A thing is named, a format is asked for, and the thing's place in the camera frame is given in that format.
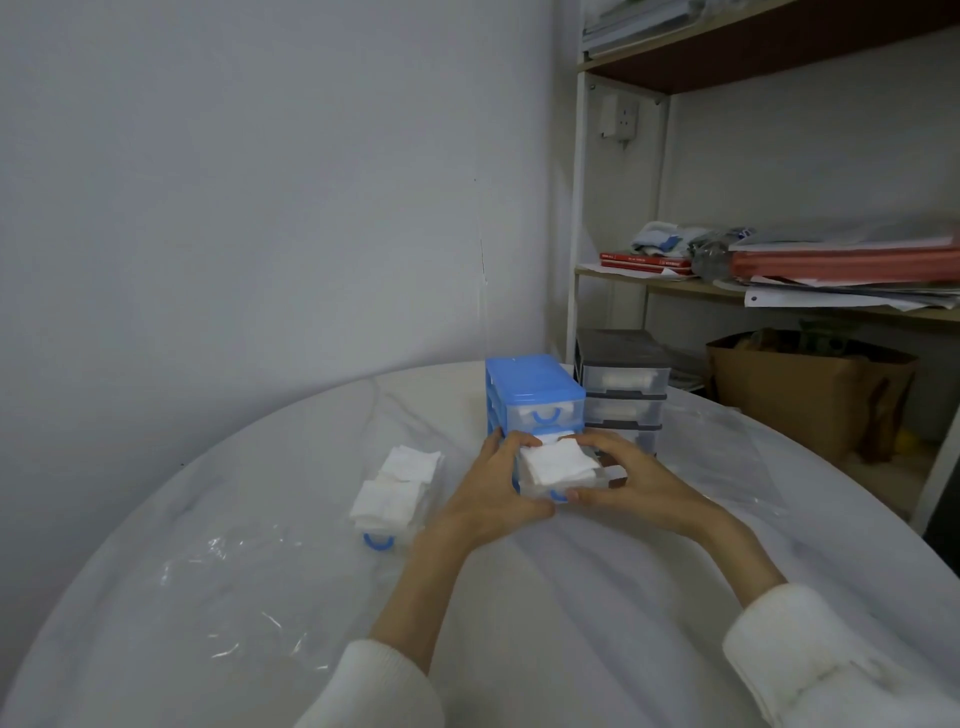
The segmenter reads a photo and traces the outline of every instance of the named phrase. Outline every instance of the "yellow object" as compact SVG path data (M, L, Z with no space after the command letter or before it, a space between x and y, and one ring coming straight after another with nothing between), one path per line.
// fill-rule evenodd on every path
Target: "yellow object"
M901 427L894 440L894 452L897 455L910 455L920 449L922 444L921 439L913 432Z

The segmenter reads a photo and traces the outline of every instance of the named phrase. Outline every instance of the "red book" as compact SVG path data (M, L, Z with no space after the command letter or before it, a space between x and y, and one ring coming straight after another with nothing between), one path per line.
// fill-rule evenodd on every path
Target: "red book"
M628 271L648 271L649 273L662 273L666 266L646 265L645 263L624 263L619 260L601 260L600 265L604 268L624 268ZM693 276L693 271L689 268L670 268L678 276Z
M677 271L690 270L688 257L661 257L659 255L637 255L634 253L601 253L600 265L611 263L634 263L635 265L655 265L658 268L670 268Z

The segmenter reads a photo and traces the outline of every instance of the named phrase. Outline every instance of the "blue lid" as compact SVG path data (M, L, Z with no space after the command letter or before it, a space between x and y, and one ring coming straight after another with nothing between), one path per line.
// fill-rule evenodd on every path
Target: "blue lid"
M487 374L503 404L582 400L587 390L548 353L487 359Z

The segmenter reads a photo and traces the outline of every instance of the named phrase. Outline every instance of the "cardboard box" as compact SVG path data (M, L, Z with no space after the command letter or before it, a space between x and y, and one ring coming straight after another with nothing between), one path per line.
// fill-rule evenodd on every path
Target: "cardboard box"
M785 353L798 331L778 331L779 351L734 347L748 333L707 344L717 401L837 464L852 450L889 460L917 357L851 341L844 357Z

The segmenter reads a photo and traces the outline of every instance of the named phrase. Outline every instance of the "red folder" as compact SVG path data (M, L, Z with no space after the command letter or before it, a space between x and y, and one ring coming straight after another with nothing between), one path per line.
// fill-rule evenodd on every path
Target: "red folder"
M731 272L745 279L765 276L877 283L960 280L960 244L954 240L945 248L734 253Z

